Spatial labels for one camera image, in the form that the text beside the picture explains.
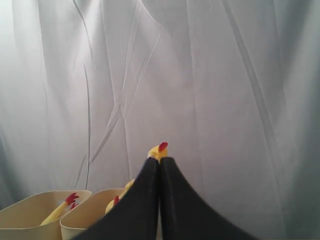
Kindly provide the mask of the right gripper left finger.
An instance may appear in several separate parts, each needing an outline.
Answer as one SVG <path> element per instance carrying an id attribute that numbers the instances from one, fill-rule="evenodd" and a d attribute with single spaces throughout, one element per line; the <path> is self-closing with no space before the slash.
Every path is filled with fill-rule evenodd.
<path id="1" fill-rule="evenodd" d="M 155 240 L 159 215 L 159 162 L 148 158 L 123 198 L 74 240 Z"/>

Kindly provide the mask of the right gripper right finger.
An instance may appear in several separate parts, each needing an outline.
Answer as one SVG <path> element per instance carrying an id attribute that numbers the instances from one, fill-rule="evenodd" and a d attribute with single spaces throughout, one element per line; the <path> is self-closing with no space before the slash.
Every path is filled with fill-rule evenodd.
<path id="1" fill-rule="evenodd" d="M 172 157 L 160 161 L 160 217 L 164 240 L 254 240 L 211 208 Z"/>

